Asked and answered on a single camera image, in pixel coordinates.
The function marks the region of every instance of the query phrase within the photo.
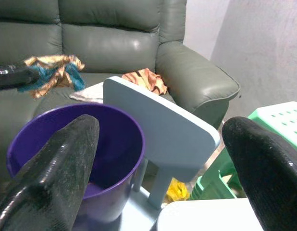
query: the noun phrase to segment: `black textured pad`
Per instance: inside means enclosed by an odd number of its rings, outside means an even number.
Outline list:
[[[222,130],[239,180],[265,230],[297,230],[297,151],[281,136],[234,117]]]
[[[91,173],[99,122],[82,115],[57,131],[0,198],[0,230],[70,230]]]

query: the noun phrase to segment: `colorful cloth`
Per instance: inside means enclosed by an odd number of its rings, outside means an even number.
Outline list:
[[[85,83],[78,71],[85,65],[74,55],[50,55],[31,57],[25,64],[39,72],[37,82],[18,88],[18,91],[30,91],[33,98],[45,96],[53,87],[72,87],[83,90]]]
[[[163,83],[161,76],[151,72],[148,68],[124,74],[122,78],[142,86],[155,94],[162,95],[167,93],[167,87]]]

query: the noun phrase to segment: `purple bucket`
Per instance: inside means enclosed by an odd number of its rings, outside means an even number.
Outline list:
[[[53,135],[80,115],[99,120],[100,133],[89,184],[78,215],[112,222],[121,214],[131,191],[131,180],[144,155],[144,135],[127,113],[98,103],[80,103],[50,110],[17,134],[7,153],[14,177]]]

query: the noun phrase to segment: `white wall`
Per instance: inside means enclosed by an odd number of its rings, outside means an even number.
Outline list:
[[[230,0],[187,0],[184,44],[210,59]]]
[[[241,84],[227,118],[297,101],[297,0],[231,0],[211,60]]]

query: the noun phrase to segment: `sofa armrest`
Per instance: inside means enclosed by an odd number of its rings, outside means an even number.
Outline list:
[[[225,72],[180,42],[159,46],[156,72],[179,106],[215,127],[224,117],[229,100],[240,89]],[[219,115],[216,115],[216,107],[221,108]],[[201,111],[204,108],[208,110],[206,115]]]

